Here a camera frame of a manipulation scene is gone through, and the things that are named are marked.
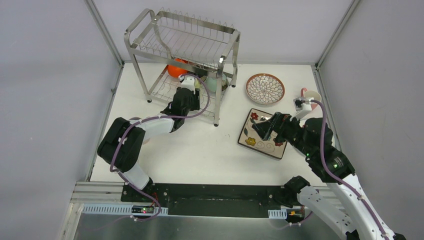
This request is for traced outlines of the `pale yellow ceramic mug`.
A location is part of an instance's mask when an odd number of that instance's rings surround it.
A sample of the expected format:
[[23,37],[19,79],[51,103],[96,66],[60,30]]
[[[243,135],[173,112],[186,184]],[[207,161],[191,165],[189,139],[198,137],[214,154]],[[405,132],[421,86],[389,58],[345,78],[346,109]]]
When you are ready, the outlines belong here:
[[194,87],[195,87],[195,89],[201,89],[201,88],[203,88],[203,89],[208,89],[208,87],[207,87],[207,83],[206,83],[206,80],[207,80],[207,77],[206,76],[203,76],[203,77],[201,77],[200,79],[195,79],[195,82],[194,82]]

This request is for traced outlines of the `translucent pink glass mug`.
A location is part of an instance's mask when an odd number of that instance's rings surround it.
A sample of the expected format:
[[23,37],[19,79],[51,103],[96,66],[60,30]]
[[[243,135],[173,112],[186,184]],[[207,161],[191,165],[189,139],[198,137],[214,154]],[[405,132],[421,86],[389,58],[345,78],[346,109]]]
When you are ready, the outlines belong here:
[[[132,117],[130,118],[128,121],[129,123],[132,125],[134,123],[136,123],[137,121],[141,121],[142,119],[140,117]],[[142,145],[146,145],[150,140],[147,138],[143,139]]]

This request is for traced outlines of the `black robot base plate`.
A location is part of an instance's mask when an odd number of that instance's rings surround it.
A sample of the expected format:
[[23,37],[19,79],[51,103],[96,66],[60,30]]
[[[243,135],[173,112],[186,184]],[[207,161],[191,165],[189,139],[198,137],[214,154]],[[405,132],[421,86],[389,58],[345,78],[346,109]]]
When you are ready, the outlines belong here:
[[270,185],[152,183],[143,192],[175,216],[267,218],[269,210],[299,206],[294,192]]

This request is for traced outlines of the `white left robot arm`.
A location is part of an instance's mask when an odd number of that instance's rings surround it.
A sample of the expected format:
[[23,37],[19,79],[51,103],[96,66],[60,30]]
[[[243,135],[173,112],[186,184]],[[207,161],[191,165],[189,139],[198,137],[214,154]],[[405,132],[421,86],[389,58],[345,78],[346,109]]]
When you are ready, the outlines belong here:
[[145,119],[116,118],[96,153],[109,164],[112,172],[121,174],[126,182],[135,187],[135,198],[147,202],[152,198],[153,189],[148,185],[151,178],[139,163],[143,143],[153,137],[175,132],[185,123],[185,119],[198,116],[189,113],[199,109],[200,90],[178,87],[172,101],[158,115]]

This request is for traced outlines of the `stainless steel dish rack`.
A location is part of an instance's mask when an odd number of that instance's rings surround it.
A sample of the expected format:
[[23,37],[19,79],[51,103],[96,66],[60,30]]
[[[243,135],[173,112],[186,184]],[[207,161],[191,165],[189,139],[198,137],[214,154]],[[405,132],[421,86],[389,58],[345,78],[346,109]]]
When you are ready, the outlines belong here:
[[146,100],[167,104],[180,86],[164,68],[156,80],[145,80],[138,57],[190,73],[228,79],[235,87],[241,33],[232,25],[215,23],[162,8],[144,9],[124,32],[123,40]]

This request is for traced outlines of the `mint green ceramic bowl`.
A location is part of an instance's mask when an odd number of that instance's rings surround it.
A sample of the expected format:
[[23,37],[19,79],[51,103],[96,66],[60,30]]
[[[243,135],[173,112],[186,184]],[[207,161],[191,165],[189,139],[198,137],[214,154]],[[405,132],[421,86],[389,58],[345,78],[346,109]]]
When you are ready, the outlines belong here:
[[[210,92],[215,93],[217,91],[217,82],[218,82],[218,80],[216,78],[213,78],[213,77],[209,77],[208,76],[206,78],[206,81],[205,81],[205,84],[206,84],[207,89]],[[222,75],[221,90],[222,91],[225,91],[228,88],[229,84],[230,83],[228,81],[227,76],[225,74],[223,74]]]

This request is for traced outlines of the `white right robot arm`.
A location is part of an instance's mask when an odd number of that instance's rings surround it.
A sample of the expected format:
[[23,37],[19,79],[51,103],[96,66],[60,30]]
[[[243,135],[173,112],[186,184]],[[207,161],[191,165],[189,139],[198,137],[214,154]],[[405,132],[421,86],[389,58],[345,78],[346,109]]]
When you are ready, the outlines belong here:
[[284,185],[284,200],[290,205],[304,205],[323,220],[342,240],[404,240],[391,230],[369,202],[344,153],[332,145],[333,132],[323,117],[309,118],[304,125],[289,114],[276,112],[271,118],[253,124],[262,140],[272,133],[275,143],[287,142],[305,155],[312,172],[335,194],[345,211],[321,199],[301,176]]

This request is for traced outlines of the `orange plastic bowl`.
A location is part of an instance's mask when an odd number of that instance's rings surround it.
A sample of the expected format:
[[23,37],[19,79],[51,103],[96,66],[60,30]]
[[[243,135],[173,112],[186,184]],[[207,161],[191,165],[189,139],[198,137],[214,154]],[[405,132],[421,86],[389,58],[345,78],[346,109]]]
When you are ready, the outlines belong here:
[[174,65],[167,65],[166,67],[168,74],[173,78],[178,78],[182,74],[187,74],[188,71],[184,68],[180,68]]

